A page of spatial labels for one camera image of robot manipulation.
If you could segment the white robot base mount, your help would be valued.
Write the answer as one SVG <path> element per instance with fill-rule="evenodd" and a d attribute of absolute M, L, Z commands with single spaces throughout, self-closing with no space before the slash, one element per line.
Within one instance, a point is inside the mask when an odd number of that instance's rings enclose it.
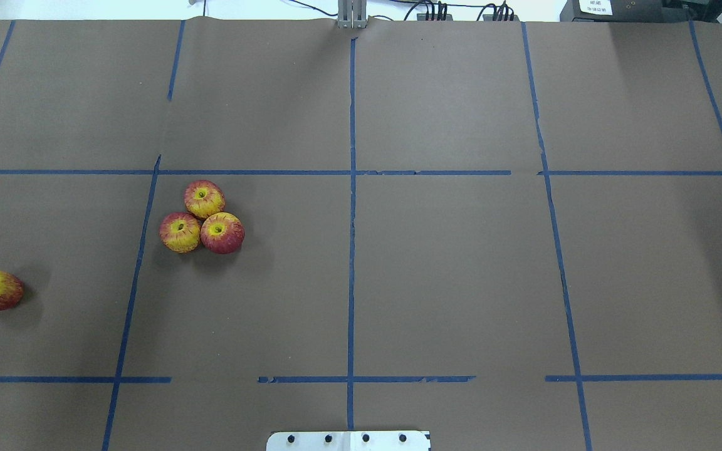
<path fill-rule="evenodd" d="M 266 443 L 266 450 L 431 449 L 430 433 L 418 430 L 278 432 Z"/>

